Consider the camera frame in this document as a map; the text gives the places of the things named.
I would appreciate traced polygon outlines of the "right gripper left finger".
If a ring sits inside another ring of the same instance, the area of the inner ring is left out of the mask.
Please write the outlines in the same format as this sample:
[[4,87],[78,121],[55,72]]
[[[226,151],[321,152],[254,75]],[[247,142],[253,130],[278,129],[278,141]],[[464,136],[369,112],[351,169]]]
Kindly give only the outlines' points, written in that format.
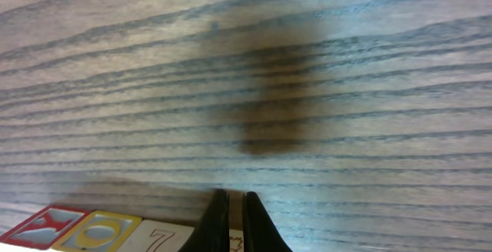
[[229,195],[217,189],[198,226],[178,252],[229,252]]

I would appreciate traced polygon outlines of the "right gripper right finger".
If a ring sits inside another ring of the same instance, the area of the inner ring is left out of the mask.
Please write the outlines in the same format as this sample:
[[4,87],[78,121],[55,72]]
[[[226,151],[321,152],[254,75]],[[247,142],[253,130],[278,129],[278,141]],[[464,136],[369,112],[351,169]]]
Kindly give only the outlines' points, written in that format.
[[292,252],[253,191],[243,195],[242,224],[245,252]]

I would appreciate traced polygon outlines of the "white block monkey picture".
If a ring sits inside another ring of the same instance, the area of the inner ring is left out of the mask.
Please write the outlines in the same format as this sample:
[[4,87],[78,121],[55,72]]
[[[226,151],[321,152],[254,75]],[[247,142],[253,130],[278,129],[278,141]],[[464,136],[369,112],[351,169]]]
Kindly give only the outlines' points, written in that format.
[[143,220],[117,252],[178,252],[194,228]]

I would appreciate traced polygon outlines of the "white block green edge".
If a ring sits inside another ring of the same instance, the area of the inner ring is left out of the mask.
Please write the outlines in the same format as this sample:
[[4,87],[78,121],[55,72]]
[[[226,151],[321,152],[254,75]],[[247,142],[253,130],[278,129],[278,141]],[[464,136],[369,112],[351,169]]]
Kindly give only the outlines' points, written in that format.
[[116,252],[142,222],[141,217],[94,211],[52,245],[64,252]]

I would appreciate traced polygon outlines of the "white block blue edge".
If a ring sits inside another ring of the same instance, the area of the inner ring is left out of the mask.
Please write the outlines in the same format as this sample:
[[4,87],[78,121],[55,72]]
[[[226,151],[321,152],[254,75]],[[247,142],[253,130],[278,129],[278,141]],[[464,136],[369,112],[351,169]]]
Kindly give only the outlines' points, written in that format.
[[1,236],[1,252],[49,252],[58,239],[91,213],[90,210],[49,205]]

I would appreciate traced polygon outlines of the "green top block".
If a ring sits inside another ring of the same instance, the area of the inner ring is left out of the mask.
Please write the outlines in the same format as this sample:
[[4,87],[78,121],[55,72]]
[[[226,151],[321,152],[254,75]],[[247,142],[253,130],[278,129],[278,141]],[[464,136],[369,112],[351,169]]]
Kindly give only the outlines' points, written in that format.
[[244,252],[244,235],[242,230],[229,230],[230,252]]

